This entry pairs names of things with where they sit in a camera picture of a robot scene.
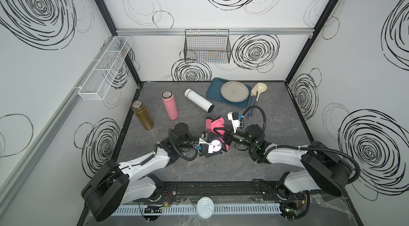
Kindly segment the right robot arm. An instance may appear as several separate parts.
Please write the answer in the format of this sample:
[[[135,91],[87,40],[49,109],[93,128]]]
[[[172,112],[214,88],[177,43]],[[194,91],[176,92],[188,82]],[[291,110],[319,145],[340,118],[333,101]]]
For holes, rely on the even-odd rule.
[[[250,157],[256,163],[288,164],[301,168],[299,172],[285,172],[277,181],[275,191],[283,200],[310,190],[322,190],[339,197],[353,171],[340,154],[320,142],[308,146],[269,143],[257,124],[252,124],[246,131],[235,130],[231,126],[211,127],[210,131],[221,136],[227,146],[237,143],[248,147]]]

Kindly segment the blue thermos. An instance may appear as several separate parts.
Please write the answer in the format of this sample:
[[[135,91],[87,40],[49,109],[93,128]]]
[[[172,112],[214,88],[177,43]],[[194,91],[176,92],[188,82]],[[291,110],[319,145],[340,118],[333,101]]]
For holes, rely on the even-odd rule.
[[[219,153],[223,149],[223,142],[219,138],[213,138],[209,144],[209,153]]]

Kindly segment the white thermos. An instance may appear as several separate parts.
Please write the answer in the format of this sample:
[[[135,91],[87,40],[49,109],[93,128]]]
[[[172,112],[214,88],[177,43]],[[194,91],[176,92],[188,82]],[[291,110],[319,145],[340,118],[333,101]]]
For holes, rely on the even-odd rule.
[[[192,89],[188,88],[185,92],[184,92],[184,96],[189,99],[190,101],[192,101],[193,103],[195,103],[196,105],[198,105],[201,109],[203,109],[204,111],[206,111],[207,113],[210,113],[213,111],[214,109],[214,104],[211,103],[210,101],[206,100],[204,97],[202,97],[201,95],[197,94],[195,91],[193,91]]]

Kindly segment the gold thermos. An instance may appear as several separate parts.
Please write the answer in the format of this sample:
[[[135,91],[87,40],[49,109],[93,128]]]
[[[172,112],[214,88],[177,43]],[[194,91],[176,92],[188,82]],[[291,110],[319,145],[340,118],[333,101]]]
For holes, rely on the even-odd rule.
[[[151,119],[151,116],[141,100],[135,100],[131,104],[131,108],[134,111],[135,115],[139,119],[141,125],[146,130],[151,130],[154,127],[154,122]]]

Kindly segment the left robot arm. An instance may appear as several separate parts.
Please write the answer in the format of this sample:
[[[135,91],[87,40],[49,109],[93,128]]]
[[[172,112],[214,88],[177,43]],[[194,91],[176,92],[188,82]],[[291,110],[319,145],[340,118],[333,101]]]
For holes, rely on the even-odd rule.
[[[155,144],[152,152],[127,162],[106,161],[81,192],[85,207],[101,222],[123,204],[138,199],[158,200],[163,183],[153,172],[180,158],[192,161],[199,155],[220,154],[226,150],[225,132],[225,127],[209,123],[205,132],[193,136],[187,124],[178,123],[168,129],[168,136]]]

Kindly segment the pink thermos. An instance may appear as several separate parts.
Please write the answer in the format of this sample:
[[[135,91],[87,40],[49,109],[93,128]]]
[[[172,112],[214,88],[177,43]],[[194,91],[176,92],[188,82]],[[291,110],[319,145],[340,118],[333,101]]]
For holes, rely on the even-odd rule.
[[[165,110],[170,120],[176,120],[179,117],[174,94],[170,90],[165,90],[161,94]]]

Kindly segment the pink cloth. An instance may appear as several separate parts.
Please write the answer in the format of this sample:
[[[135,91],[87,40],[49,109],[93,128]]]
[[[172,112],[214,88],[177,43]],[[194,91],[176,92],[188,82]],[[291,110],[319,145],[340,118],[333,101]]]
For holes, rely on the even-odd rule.
[[[223,148],[222,150],[224,152],[227,152],[229,149],[229,146],[225,143],[224,139],[224,134],[226,132],[226,128],[224,126],[224,118],[222,116],[219,116],[217,118],[211,118],[207,117],[205,120],[205,125],[206,125],[206,131],[215,134],[217,137],[222,139],[223,143]]]

